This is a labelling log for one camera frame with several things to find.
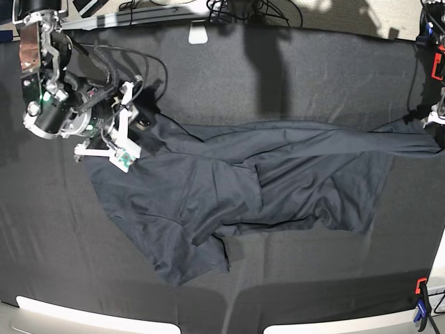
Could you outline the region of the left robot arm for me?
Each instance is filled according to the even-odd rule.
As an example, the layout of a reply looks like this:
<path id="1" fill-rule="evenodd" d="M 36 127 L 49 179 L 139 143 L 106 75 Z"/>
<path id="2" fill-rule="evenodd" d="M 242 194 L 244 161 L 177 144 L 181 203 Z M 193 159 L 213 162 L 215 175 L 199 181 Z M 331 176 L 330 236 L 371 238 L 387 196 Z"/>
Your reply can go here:
<path id="1" fill-rule="evenodd" d="M 444 1 L 420 1 L 419 35 L 417 41 L 425 47 L 434 47 L 431 77 L 441 83 L 440 99 L 422 120 L 423 128 L 444 126 Z"/>

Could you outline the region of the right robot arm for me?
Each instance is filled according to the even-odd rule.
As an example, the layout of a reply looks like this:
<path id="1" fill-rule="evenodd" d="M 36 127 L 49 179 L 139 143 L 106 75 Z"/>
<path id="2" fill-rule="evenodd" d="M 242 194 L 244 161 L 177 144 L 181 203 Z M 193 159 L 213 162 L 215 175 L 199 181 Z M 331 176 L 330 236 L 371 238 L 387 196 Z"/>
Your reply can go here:
<path id="1" fill-rule="evenodd" d="M 145 82 L 139 74 L 123 81 L 102 46 L 86 50 L 63 32 L 68 10 L 61 1 L 14 1 L 12 23 L 19 34 L 21 85 L 26 110 L 23 125 L 44 139 L 79 136 L 74 157 L 106 157 L 123 172 L 140 158 L 129 138 L 138 117 L 134 100 Z M 87 56 L 105 75 L 104 82 L 67 70 L 72 51 Z"/>

